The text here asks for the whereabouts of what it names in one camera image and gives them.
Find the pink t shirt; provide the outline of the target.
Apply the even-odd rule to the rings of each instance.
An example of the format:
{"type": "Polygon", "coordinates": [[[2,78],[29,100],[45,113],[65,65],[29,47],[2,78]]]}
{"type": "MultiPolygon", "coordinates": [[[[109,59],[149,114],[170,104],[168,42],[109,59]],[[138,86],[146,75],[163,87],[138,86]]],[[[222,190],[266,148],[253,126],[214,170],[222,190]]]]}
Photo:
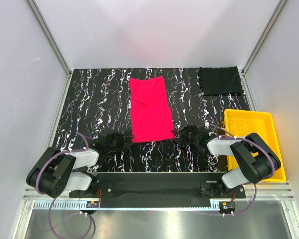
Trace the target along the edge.
{"type": "Polygon", "coordinates": [[[174,139],[172,111],[163,76],[129,79],[131,92],[132,142],[145,143],[174,139]]]}

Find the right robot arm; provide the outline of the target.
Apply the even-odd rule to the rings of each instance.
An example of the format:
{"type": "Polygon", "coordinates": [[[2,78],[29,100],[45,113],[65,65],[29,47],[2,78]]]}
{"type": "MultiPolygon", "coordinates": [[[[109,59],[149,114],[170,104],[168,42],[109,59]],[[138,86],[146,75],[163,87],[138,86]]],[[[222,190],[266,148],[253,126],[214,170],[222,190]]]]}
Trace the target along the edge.
{"type": "Polygon", "coordinates": [[[257,133],[246,137],[235,137],[229,132],[224,135],[210,136],[206,131],[210,124],[199,127],[188,125],[174,129],[173,141],[179,146],[196,146],[202,154],[232,156],[238,167],[221,176],[209,189],[201,194],[208,197],[228,197],[234,189],[245,184],[256,185],[264,179],[270,179],[281,168],[281,161],[257,133]]]}

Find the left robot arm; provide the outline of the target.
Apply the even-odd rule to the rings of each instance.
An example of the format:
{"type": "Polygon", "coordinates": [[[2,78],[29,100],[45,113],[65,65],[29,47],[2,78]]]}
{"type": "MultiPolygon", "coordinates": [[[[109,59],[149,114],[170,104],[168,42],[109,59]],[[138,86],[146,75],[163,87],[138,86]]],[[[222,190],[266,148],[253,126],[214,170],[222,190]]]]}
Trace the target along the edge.
{"type": "Polygon", "coordinates": [[[93,177],[78,170],[94,166],[114,152],[126,151],[133,145],[134,138],[118,132],[102,134],[98,138],[79,132],[76,135],[83,139],[84,148],[61,151],[49,147],[29,172],[26,183],[38,194],[57,198],[64,191],[87,191],[93,177]]]}

